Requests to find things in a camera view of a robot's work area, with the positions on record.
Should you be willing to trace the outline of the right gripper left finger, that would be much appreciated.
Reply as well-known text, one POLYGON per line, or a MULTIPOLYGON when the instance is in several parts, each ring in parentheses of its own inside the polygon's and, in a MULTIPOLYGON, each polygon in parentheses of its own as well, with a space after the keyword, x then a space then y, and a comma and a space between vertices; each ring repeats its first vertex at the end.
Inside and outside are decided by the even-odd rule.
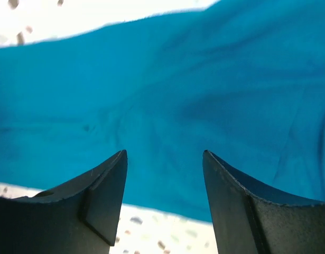
POLYGON ((0 197, 0 253, 108 253, 115 244, 127 152, 33 197, 0 197))

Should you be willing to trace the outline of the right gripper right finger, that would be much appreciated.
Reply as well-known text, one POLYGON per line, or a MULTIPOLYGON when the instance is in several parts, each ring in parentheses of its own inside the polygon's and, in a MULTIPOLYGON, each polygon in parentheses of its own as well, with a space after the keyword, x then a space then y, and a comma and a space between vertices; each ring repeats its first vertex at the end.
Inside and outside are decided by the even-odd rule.
POLYGON ((219 253, 325 253, 325 202, 264 184, 210 151, 202 166, 219 253))

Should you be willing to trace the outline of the blue t shirt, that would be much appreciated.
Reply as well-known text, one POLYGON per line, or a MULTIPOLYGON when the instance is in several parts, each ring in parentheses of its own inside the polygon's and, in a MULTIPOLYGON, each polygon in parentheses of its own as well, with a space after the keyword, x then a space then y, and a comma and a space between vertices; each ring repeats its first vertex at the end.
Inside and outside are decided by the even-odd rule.
POLYGON ((209 221, 202 153, 325 201, 325 1, 219 1, 0 48, 0 182, 128 154, 124 202, 209 221))

